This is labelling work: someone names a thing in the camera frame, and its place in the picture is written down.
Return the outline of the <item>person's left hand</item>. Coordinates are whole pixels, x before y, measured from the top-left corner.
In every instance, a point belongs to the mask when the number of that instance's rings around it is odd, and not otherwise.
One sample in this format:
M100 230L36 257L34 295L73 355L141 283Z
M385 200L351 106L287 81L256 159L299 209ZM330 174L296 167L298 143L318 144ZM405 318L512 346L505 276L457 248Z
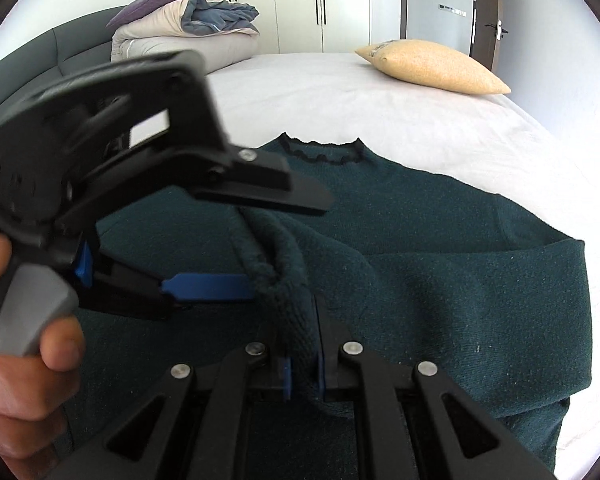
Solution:
M55 468L84 354L81 324L69 315L46 327L35 356L0 356L0 479L42 479Z

